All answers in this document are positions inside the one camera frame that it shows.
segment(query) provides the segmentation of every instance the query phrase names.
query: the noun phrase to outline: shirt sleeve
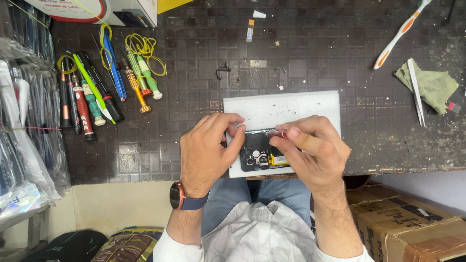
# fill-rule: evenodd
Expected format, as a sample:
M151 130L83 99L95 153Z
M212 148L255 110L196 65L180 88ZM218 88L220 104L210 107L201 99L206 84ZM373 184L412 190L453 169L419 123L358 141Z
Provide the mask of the shirt sleeve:
M317 238L315 238L313 262L374 262L374 260L369 256L369 253L367 253L367 249L364 245L363 253L360 256L350 258L338 258L327 255L322 250L320 250L319 245L317 244Z
M165 228L153 251L154 261L157 262L203 262L204 247L185 245L173 240Z

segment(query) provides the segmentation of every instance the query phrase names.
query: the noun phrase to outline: white patterned shirt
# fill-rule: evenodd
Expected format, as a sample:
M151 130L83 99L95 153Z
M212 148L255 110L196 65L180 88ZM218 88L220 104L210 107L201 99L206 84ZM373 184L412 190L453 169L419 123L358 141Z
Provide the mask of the white patterned shirt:
M277 201L238 203L201 246L178 243L165 230L153 254L154 262L373 262L366 248L352 258L323 253L306 222Z

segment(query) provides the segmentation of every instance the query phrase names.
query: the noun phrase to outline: toothbrush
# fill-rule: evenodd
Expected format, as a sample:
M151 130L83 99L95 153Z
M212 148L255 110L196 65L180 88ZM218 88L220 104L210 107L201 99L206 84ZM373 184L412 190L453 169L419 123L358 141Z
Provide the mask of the toothbrush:
M376 63L374 64L374 69L378 69L379 67L382 66L382 64L385 62L385 60L388 57L388 54L391 52L397 41L401 38L402 35L404 35L412 26L414 20L419 16L421 11L424 9L425 6L427 6L431 0L422 0L421 5L417 9L417 11L406 21L404 24L401 26L400 30L398 31L397 35L393 40L388 44L387 47L382 51L380 56L377 58Z

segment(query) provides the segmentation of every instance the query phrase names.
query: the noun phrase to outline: green screwdriver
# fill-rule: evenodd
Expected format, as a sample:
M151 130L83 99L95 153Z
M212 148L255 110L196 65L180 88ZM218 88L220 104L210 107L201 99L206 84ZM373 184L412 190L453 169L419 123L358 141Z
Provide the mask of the green screwdriver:
M136 59L137 59L137 63L139 64L139 67L140 67L143 75L147 76L147 78L146 78L147 84L149 85L149 87L152 90L152 93L154 94L154 99L156 99L156 100L161 99L162 98L162 93L160 93L160 91L158 90L157 82L155 82L155 80L152 78L151 71L149 70L149 67L147 66L147 64L144 62L144 59L140 55L137 55Z
M130 61L131 67L133 68L134 75L138 79L137 82L139 83L139 87L141 88L141 95L143 97L151 95L152 91L149 88L147 88L144 78L141 77L143 75L141 72L141 68L137 64L137 60L134 57L134 54L130 51L130 47L125 45L125 50L128 53L128 60Z

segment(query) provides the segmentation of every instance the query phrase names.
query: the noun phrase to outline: black bag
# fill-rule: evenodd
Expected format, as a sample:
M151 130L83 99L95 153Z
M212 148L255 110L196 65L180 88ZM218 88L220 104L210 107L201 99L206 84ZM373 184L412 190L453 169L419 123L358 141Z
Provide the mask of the black bag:
M93 230L65 233L21 262L90 262L106 241L104 234Z

